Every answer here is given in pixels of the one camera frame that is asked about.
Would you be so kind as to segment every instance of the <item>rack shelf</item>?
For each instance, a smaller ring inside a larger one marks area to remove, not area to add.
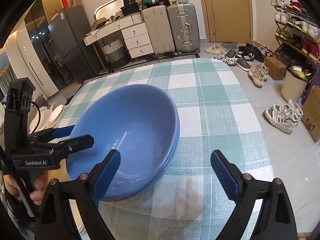
[[[295,11],[295,10],[291,10],[291,9],[288,9],[288,8],[284,8],[284,7],[281,7],[281,6],[278,6],[278,5],[273,5],[275,9],[277,8],[280,8],[284,11],[287,11],[287,12],[290,12],[292,14],[295,14],[297,16],[300,16],[302,18],[305,18],[306,20],[310,20],[312,22],[315,22],[315,20],[308,14],[305,14],[305,13],[301,13],[301,12],[298,12],[298,11]]]
[[[303,32],[301,32],[300,30],[298,30],[298,29],[296,29],[296,28],[293,28],[293,27],[290,26],[290,25],[283,24],[283,23],[280,23],[280,22],[277,22],[277,21],[275,21],[275,23],[278,25],[279,29],[281,29],[280,26],[279,26],[279,24],[280,24],[280,25],[283,25],[283,26],[285,26],[285,28],[286,28],[286,27],[291,28],[291,29],[293,29],[293,30],[301,33],[302,35],[309,37],[310,39],[312,39],[313,42],[318,43],[318,41],[315,40],[314,38],[312,38],[309,34],[303,33]]]
[[[279,38],[279,37],[277,37],[277,36],[275,36],[275,38],[276,38],[276,40],[277,40],[278,42],[281,41],[282,43],[287,44],[288,46],[290,46],[291,48],[295,49],[297,52],[299,52],[300,54],[302,54],[302,55],[305,56],[306,58],[310,59],[312,62],[317,63],[317,62],[319,61],[319,58],[318,58],[316,61],[314,61],[314,59],[312,59],[309,55],[305,54],[302,50],[296,48],[296,47],[293,46],[291,43],[289,43],[289,42],[287,42],[287,41],[285,41],[285,40],[283,40],[283,39],[281,39],[281,38]]]

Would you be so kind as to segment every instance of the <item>blue bowl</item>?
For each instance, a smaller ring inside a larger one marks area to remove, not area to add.
[[[180,135],[178,111],[172,98],[158,87],[144,84],[121,87],[90,106],[70,138],[90,134],[94,145],[69,155],[71,179],[89,173],[111,149],[121,165],[104,201],[120,201],[153,186],[165,173]]]

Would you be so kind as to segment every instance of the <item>door frame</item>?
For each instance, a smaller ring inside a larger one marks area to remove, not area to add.
[[[203,18],[204,18],[204,27],[205,27],[205,35],[208,39],[208,42],[210,42],[210,34],[209,34],[209,20],[208,20],[208,14],[207,14],[207,7],[205,5],[205,0],[201,0],[201,7],[203,11]],[[250,7],[250,43],[253,41],[253,13],[252,13],[252,0],[249,0],[249,7]]]

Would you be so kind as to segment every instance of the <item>checkered tablecloth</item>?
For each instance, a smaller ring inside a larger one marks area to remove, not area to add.
[[[273,179],[255,112],[225,63],[204,58],[172,61],[89,82],[75,95],[57,126],[76,124],[106,93],[139,83],[160,87],[175,101],[180,118],[179,146],[155,186],[126,201],[100,202],[99,211],[120,240],[215,239],[235,204],[228,200],[211,168],[211,152],[221,150],[243,173],[256,179]],[[243,239],[250,238],[260,205],[256,203]]]

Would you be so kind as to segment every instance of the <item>refrigerator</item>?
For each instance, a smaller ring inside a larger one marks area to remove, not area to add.
[[[102,65],[93,46],[86,46],[82,40],[91,32],[83,6],[63,9],[49,24],[49,31],[67,68],[78,83],[100,73]]]

